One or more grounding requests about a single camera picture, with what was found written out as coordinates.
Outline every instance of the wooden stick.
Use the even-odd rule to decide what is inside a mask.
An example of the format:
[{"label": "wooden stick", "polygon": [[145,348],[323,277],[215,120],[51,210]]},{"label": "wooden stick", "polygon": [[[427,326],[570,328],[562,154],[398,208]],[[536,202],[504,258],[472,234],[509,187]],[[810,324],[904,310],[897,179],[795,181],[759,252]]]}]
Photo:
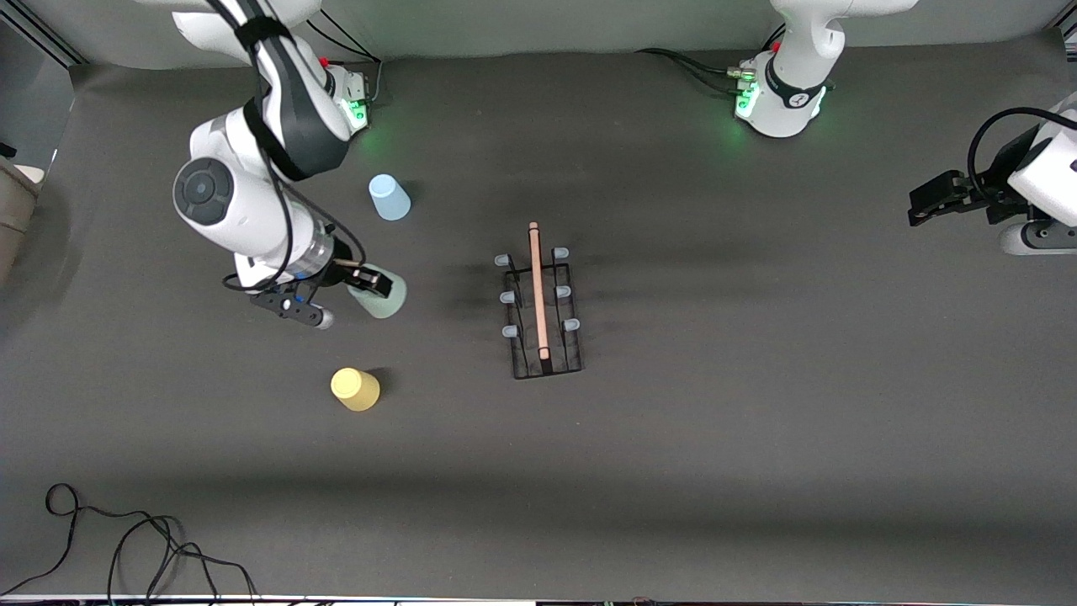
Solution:
[{"label": "wooden stick", "polygon": [[528,225],[531,236],[531,282],[535,291],[535,325],[538,328],[538,360],[549,360],[549,336],[546,334],[546,301],[542,292],[542,245],[538,243],[538,223]]}]

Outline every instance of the gray mat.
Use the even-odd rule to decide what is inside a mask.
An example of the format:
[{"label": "gray mat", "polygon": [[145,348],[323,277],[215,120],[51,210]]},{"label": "gray mat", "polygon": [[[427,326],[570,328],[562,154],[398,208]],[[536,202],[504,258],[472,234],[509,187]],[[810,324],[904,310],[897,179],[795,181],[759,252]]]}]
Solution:
[{"label": "gray mat", "polygon": [[[41,497],[68,481],[180,517],[264,592],[1077,601],[1073,259],[905,216],[988,115],[1065,94],[1058,32],[851,50],[788,141],[658,57],[393,61],[373,129],[302,186],[411,296],[376,322],[326,291],[328,333],[223,290],[169,200],[249,74],[75,76],[3,292],[4,584],[59,552]],[[406,220],[375,214],[380,171]],[[531,220],[573,250],[588,368],[517,383],[491,259]],[[341,366],[382,379],[372,411],[333,399]],[[103,590],[121,532],[87,519],[27,589]]]}]

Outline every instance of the metal rack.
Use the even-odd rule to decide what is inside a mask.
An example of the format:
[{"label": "metal rack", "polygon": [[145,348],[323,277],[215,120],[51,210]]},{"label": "metal rack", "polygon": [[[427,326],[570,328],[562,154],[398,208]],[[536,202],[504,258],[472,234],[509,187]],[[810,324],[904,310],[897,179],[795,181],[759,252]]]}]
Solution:
[{"label": "metal rack", "polygon": [[[532,223],[531,266],[519,268],[510,254],[494,258],[504,272],[504,290],[500,300],[505,306],[505,327],[502,337],[509,343],[513,377],[518,380],[556,377],[584,370],[579,347],[579,321],[576,319],[572,268],[563,258],[568,248],[551,248],[549,263],[543,263],[537,246],[537,224]],[[531,283],[527,296],[526,283]],[[546,319],[557,321],[549,338]]]}]

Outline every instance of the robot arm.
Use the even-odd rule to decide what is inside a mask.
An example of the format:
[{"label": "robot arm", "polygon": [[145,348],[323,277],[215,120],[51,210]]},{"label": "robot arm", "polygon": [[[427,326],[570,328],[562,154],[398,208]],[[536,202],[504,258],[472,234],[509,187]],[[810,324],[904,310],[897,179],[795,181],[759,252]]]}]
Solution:
[{"label": "robot arm", "polygon": [[[297,22],[320,2],[286,4],[285,18]],[[216,13],[174,13],[173,19],[199,47],[233,56],[240,48],[269,83],[268,93],[260,88],[242,108],[195,128],[192,159],[172,188],[180,216],[234,253],[236,274],[229,278],[229,278],[225,285],[247,291],[255,305],[281,318],[319,328],[332,323],[327,311],[310,302],[319,286],[344,281],[361,302],[367,295],[390,297],[398,277],[363,266],[365,253],[351,231],[289,184],[340,165],[349,139],[366,125],[362,75],[319,61],[278,20],[268,0],[169,5],[212,5]],[[333,235],[336,226],[353,248]]]},{"label": "robot arm", "polygon": [[741,61],[764,74],[746,85],[736,115],[768,137],[792,137],[819,114],[824,82],[845,48],[838,19],[908,11],[919,0],[770,0],[785,19],[778,51]]},{"label": "robot arm", "polygon": [[[1031,114],[1046,122],[1003,146],[991,166],[976,172],[976,149],[995,122]],[[948,170],[909,194],[909,224],[952,212],[985,209],[988,222],[1018,214],[1025,222],[1004,229],[999,242],[1009,254],[1077,254],[1077,94],[1051,111],[1012,108],[983,124],[973,140],[968,174]]]}]

